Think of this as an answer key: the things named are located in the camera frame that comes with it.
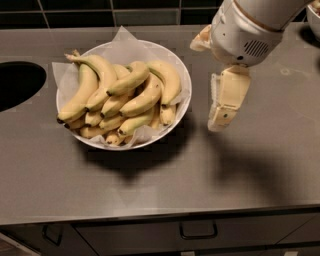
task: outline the prosthetic hand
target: prosthetic hand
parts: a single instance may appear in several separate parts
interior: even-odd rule
[[[210,131],[223,131],[231,123],[250,86],[249,67],[272,52],[285,28],[312,1],[224,0],[212,23],[192,40],[192,50],[210,50],[225,65],[220,75],[212,75]]]

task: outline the tiled wall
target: tiled wall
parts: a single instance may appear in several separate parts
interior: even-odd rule
[[[209,24],[222,0],[0,0],[0,29]],[[302,21],[301,13],[296,21]]]

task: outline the black handle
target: black handle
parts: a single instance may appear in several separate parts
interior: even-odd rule
[[[217,225],[214,222],[212,222],[212,227],[213,227],[212,234],[190,236],[190,235],[186,235],[184,233],[183,224],[182,224],[182,222],[180,222],[179,231],[180,231],[180,236],[185,240],[212,239],[212,238],[215,238],[218,235],[218,228],[217,228]]]
[[[62,227],[60,227],[59,234],[56,237],[56,239],[53,239],[48,235],[48,233],[47,233],[48,232],[48,227],[49,227],[49,225],[44,225],[43,228],[42,228],[42,237],[43,237],[43,239],[48,241],[48,242],[50,242],[51,244],[59,247],[60,244],[61,244],[61,241],[62,241]]]

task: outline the gray countertop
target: gray countertop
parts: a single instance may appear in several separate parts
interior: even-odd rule
[[[320,51],[292,23],[252,83],[234,122],[207,130],[210,52],[189,49],[204,26],[129,27],[175,52],[190,72],[191,105],[167,137],[138,150],[96,150],[57,124],[52,62],[113,39],[117,28],[3,30],[0,62],[47,71],[44,87],[0,112],[0,225],[155,214],[286,209],[320,204]]]

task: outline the white paper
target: white paper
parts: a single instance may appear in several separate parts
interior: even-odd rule
[[[147,41],[139,41],[124,27],[120,27],[112,42],[95,47],[83,55],[85,56],[89,54],[98,54],[113,64],[122,65],[127,65],[130,62],[138,60],[147,62],[155,59],[161,59],[171,63],[180,75],[182,91],[173,101],[174,104],[179,103],[175,123],[171,126],[162,127],[159,130],[154,130],[147,126],[141,127],[136,130],[132,141],[125,146],[121,146],[121,148],[125,150],[134,147],[137,144],[157,140],[172,130],[181,120],[190,101],[191,80],[184,64],[174,53],[160,45]],[[58,87],[57,108],[59,111],[78,89],[78,69],[77,65],[72,63],[52,63],[52,67]],[[111,147],[105,142],[102,136],[92,138],[90,141],[99,145],[99,147]]]

